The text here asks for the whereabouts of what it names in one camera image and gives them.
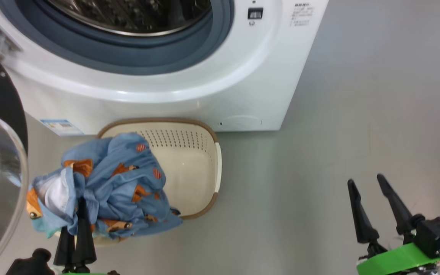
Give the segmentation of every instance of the basket rim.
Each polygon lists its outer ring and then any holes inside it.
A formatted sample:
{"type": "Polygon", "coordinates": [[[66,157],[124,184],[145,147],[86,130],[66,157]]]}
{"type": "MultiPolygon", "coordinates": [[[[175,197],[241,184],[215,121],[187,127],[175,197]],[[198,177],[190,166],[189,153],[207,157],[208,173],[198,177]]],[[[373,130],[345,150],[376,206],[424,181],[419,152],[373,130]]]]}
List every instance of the basket rim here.
{"type": "Polygon", "coordinates": [[[148,123],[148,122],[164,122],[164,123],[184,123],[184,124],[193,124],[193,125],[197,125],[199,127],[202,127],[204,129],[206,129],[210,135],[213,138],[213,142],[218,143],[218,137],[217,134],[215,134],[215,132],[205,123],[201,122],[201,121],[197,121],[197,120],[188,120],[186,118],[130,118],[128,120],[118,120],[116,122],[112,122],[108,125],[106,125],[105,127],[103,127],[103,129],[101,129],[101,131],[99,131],[98,133],[98,139],[101,139],[101,137],[108,132],[108,130],[112,129],[113,127],[122,125],[122,124],[132,124],[132,123],[148,123]]]}
{"type": "MultiPolygon", "coordinates": [[[[201,121],[188,120],[186,118],[131,118],[128,120],[118,120],[116,122],[112,122],[112,123],[106,125],[103,129],[101,129],[101,131],[99,131],[97,137],[98,137],[98,139],[101,139],[102,136],[106,132],[108,132],[108,130],[112,129],[113,127],[119,126],[119,125],[132,124],[132,123],[148,123],[148,122],[184,123],[184,124],[197,125],[199,127],[206,129],[210,133],[210,135],[212,136],[213,142],[218,143],[217,135],[208,125],[206,125],[205,123],[203,123],[201,121]]],[[[208,205],[206,205],[206,207],[204,209],[202,209],[200,212],[197,212],[195,214],[180,216],[180,218],[182,220],[192,220],[192,219],[196,219],[196,218],[203,216],[208,211],[210,211],[210,209],[213,207],[213,205],[215,204],[215,202],[217,200],[217,196],[218,196],[218,192],[213,192],[213,195],[212,195],[210,202],[208,203],[208,205]]]]}

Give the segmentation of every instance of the gray floor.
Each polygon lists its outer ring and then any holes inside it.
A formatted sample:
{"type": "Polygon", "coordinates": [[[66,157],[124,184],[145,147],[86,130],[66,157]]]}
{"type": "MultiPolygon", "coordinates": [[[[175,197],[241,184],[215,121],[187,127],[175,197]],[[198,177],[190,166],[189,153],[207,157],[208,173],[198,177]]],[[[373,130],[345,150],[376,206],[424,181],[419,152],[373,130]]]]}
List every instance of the gray floor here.
{"type": "MultiPolygon", "coordinates": [[[[89,137],[61,138],[28,118],[32,176],[89,137]]],[[[412,212],[440,215],[440,2],[333,0],[283,128],[220,134],[215,207],[158,236],[98,249],[94,271],[130,274],[356,273],[353,178],[381,244],[395,222],[376,181],[384,173],[412,212]]],[[[20,221],[0,274],[56,238],[20,221]]]]}

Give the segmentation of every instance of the crumpled blanket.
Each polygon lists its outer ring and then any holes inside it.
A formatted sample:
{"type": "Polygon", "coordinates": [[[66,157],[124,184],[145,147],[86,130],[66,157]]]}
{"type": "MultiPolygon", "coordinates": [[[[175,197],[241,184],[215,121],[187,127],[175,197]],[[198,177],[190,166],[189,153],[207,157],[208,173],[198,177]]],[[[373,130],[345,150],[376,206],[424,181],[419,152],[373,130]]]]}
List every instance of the crumpled blanket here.
{"type": "Polygon", "coordinates": [[[67,151],[62,167],[35,178],[27,193],[33,228],[77,234],[77,200],[86,199],[93,237],[150,235],[182,223],[162,190],[166,176],[136,133],[96,139],[67,151]]]}

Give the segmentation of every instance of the washing machine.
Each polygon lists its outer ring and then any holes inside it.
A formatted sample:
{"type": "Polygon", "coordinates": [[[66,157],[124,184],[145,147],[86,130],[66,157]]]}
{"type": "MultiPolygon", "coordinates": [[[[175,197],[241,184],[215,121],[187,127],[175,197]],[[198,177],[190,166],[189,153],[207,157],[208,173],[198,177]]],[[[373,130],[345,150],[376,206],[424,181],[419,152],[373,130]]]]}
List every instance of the washing machine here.
{"type": "Polygon", "coordinates": [[[0,61],[60,135],[126,118],[279,130],[328,0],[0,0],[0,61]]]}

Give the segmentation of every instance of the green plastic part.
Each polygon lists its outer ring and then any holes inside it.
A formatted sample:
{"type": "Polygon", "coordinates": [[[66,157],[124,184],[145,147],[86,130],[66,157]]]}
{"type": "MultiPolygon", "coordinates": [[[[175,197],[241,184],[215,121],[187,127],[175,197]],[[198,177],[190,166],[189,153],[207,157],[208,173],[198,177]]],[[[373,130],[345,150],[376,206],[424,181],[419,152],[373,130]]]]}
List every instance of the green plastic part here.
{"type": "Polygon", "coordinates": [[[359,275],[388,275],[440,261],[427,257],[415,244],[410,243],[360,263],[359,275]]]}

